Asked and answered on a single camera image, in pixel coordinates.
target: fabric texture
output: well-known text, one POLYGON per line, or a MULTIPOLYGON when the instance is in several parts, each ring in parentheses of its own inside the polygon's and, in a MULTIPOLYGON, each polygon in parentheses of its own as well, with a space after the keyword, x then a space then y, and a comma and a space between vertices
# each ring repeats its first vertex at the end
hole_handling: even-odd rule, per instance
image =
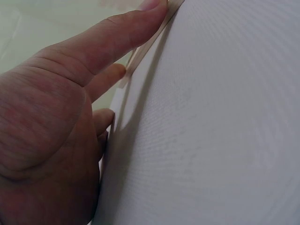
POLYGON ((186 0, 117 90, 95 225, 300 224, 300 1, 186 0))

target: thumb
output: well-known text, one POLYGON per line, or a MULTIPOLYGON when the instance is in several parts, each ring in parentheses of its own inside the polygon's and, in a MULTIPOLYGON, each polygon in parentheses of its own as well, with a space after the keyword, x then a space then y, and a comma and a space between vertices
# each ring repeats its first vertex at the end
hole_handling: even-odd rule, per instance
POLYGON ((48 71, 63 67, 64 72, 56 74, 86 86, 94 75, 155 34, 167 12, 167 0, 146 0, 139 9, 109 17, 82 34, 45 48, 36 54, 35 63, 48 71))

